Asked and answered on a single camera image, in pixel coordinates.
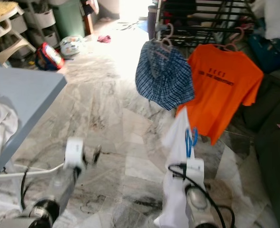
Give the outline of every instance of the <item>white chair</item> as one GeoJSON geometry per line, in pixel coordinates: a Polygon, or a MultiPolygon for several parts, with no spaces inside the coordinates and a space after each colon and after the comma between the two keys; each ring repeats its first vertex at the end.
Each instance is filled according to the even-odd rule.
{"type": "Polygon", "coordinates": [[[16,13],[22,15],[24,11],[20,7],[16,7],[11,12],[2,15],[0,18],[0,22],[5,23],[5,27],[1,28],[0,37],[9,34],[14,35],[18,39],[13,45],[0,52],[0,64],[5,68],[9,67],[6,63],[7,59],[9,59],[9,57],[20,48],[27,46],[32,52],[36,51],[36,49],[24,37],[11,28],[11,22],[9,18],[16,13]]]}

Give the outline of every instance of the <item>orange t-shirt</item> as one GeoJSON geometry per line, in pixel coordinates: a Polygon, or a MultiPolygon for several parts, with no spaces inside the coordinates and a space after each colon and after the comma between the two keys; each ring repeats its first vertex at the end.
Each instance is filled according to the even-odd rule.
{"type": "Polygon", "coordinates": [[[186,106],[191,127],[214,145],[240,103],[255,103],[263,72],[243,52],[221,51],[212,44],[198,46],[188,63],[195,98],[177,112],[186,106]]]}

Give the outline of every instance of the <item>gray table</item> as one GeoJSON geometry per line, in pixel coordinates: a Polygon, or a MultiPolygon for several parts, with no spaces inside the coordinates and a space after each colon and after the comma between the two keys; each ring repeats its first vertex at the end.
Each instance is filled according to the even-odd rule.
{"type": "Polygon", "coordinates": [[[0,67],[0,103],[19,117],[19,128],[0,155],[0,171],[65,85],[62,74],[0,67]]]}

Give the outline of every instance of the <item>pink item on floor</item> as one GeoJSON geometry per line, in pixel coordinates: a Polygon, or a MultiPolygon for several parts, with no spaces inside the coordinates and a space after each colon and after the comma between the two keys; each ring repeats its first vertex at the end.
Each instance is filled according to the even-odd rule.
{"type": "Polygon", "coordinates": [[[99,36],[98,41],[101,43],[110,43],[111,37],[110,36],[99,36]]]}

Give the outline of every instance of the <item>blue clip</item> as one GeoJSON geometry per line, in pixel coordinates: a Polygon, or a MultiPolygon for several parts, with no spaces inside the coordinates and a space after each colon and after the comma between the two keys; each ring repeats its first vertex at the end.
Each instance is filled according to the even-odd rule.
{"type": "Polygon", "coordinates": [[[192,141],[189,135],[189,129],[186,129],[186,151],[187,151],[187,158],[191,157],[192,146],[195,146],[198,140],[198,130],[194,128],[194,141],[192,141]]]}

